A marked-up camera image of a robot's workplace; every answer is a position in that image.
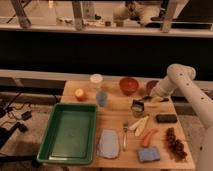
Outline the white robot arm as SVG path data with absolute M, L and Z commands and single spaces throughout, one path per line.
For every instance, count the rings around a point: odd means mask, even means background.
M 175 89 L 182 92 L 206 129 L 196 171 L 213 171 L 213 100 L 193 82 L 195 76 L 193 67 L 171 64 L 167 76 L 156 84 L 150 96 L 167 97 Z

